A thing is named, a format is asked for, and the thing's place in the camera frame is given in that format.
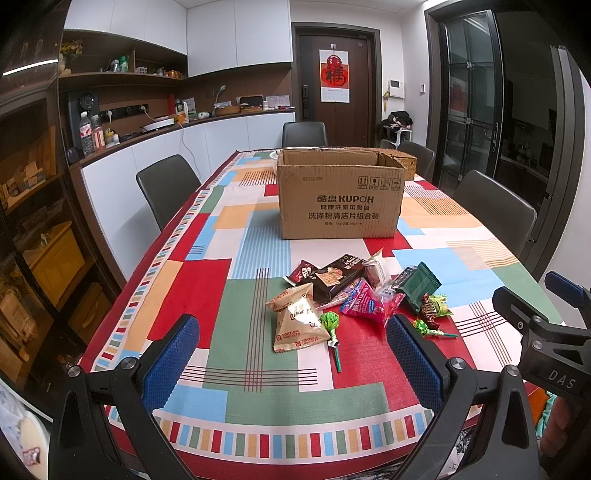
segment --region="upper white cabinet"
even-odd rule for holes
[[[187,54],[187,9],[174,1],[148,0],[145,40]]]
[[[148,0],[115,0],[111,33],[144,40]]]
[[[238,66],[234,0],[218,0],[187,11],[189,76]]]
[[[64,28],[110,32],[115,0],[72,0]]]
[[[113,33],[187,54],[187,9],[174,0],[72,0],[65,28]]]
[[[189,76],[289,62],[289,0],[217,0],[187,14]]]
[[[238,66],[292,61],[289,0],[235,0]]]

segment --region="door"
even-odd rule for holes
[[[324,122],[331,147],[373,147],[375,106],[372,86],[375,82],[370,42],[366,38],[308,34],[301,34],[298,39],[299,81],[303,103],[301,120]],[[347,102],[322,101],[320,50],[347,52]]]
[[[435,178],[451,195],[470,170],[492,177],[502,125],[503,69],[490,10],[440,24],[445,142]]]

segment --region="white cabinet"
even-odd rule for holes
[[[115,0],[111,33],[144,40],[147,6],[148,0]]]
[[[283,125],[295,121],[294,112],[247,116],[249,149],[281,148]]]
[[[169,152],[174,152],[171,155],[182,155],[191,165],[199,181],[205,183],[212,174],[205,140],[205,125],[185,127],[181,131],[171,132],[163,136],[166,137]]]
[[[189,76],[238,66],[234,0],[218,0],[187,11]]]
[[[64,28],[109,33],[114,6],[115,0],[72,0]]]
[[[289,0],[235,0],[238,66],[292,61]]]
[[[187,54],[187,9],[181,4],[171,1],[168,6],[172,21],[168,25],[168,48]]]
[[[212,172],[236,150],[249,150],[246,118],[228,118],[205,124],[205,139]]]
[[[145,41],[187,53],[187,9],[173,0],[148,0]]]
[[[142,142],[136,143],[131,147],[135,157],[135,166],[137,171],[153,165],[154,163],[163,160],[171,155],[174,155],[175,151],[171,152],[166,143],[166,134],[159,135],[158,137],[149,138]]]
[[[187,9],[174,0],[72,0],[64,28],[113,33],[187,54]]]
[[[160,234],[136,174],[131,148],[113,152],[82,169],[96,219],[127,280]]]

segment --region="cardboard box in cabinet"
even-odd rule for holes
[[[111,303],[103,288],[97,282],[93,282],[74,310],[68,325],[88,344],[110,309]]]

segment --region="green lollipop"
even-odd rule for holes
[[[339,326],[339,316],[335,312],[326,312],[320,315],[320,323],[330,334],[330,340],[328,341],[329,346],[335,349],[335,364],[336,371],[340,373],[340,358],[339,349],[337,345],[339,341],[336,338],[336,328]]]
[[[452,338],[457,338],[457,335],[454,335],[453,333],[444,333],[441,330],[431,330],[427,324],[422,321],[421,319],[417,319],[413,322],[413,326],[417,329],[417,331],[421,334],[421,336],[426,336],[426,335],[434,335],[434,336],[440,336],[440,337],[452,337]]]

